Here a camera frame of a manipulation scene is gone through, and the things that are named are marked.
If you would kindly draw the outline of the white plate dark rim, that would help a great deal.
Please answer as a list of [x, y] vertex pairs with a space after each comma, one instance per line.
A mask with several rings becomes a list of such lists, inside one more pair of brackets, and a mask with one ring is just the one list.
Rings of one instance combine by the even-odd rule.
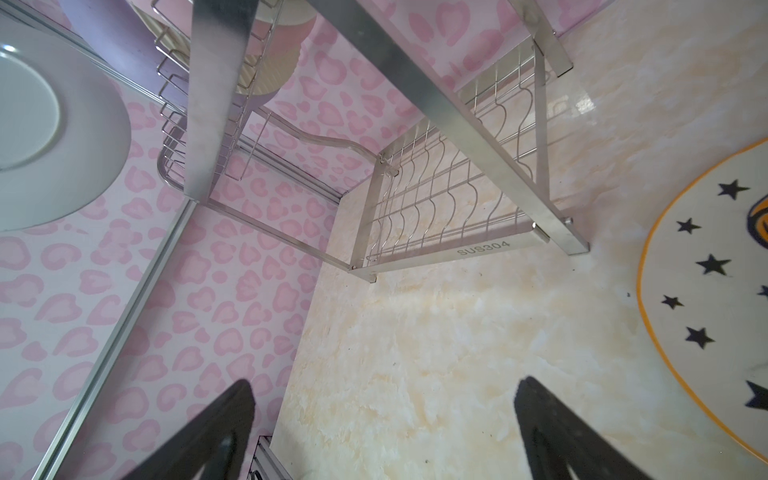
[[43, 225], [87, 206], [117, 179], [130, 145], [121, 96], [89, 59], [2, 18], [2, 231]]

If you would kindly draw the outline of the pink bear plate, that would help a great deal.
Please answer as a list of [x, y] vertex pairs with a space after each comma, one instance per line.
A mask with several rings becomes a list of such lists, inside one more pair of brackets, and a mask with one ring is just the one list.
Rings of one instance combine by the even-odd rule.
[[296, 25], [269, 25], [256, 20], [241, 68], [238, 92], [266, 95], [279, 90], [294, 73], [301, 43], [315, 23], [316, 17]]

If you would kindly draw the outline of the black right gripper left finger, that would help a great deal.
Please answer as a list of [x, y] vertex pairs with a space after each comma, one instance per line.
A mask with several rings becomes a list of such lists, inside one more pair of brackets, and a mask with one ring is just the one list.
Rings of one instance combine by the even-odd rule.
[[250, 383], [234, 382], [128, 479], [236, 479], [245, 458], [255, 413]]

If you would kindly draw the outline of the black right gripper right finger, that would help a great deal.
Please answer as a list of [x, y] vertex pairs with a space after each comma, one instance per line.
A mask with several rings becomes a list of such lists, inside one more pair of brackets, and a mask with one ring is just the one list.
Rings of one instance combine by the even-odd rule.
[[514, 408], [533, 479], [648, 477], [534, 377], [520, 381]]

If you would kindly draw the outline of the white plate orange sunburst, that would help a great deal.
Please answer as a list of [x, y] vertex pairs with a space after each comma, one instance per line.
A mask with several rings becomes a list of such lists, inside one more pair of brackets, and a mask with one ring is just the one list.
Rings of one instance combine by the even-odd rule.
[[301, 25], [316, 16], [316, 10], [305, 0], [260, 1], [256, 12], [257, 20], [280, 26]]

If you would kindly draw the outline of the orange rimmed star plate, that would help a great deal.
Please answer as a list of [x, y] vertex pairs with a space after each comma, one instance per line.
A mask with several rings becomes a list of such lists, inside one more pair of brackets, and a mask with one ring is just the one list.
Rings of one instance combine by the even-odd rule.
[[767, 143], [722, 160], [652, 227], [637, 276], [668, 369], [739, 445], [767, 459]]

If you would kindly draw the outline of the purple bear plate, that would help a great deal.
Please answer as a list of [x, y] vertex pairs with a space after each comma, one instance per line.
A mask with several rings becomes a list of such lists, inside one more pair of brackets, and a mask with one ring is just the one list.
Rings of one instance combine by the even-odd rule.
[[115, 70], [181, 110], [188, 74], [155, 46], [155, 37], [124, 0], [61, 0], [75, 32]]

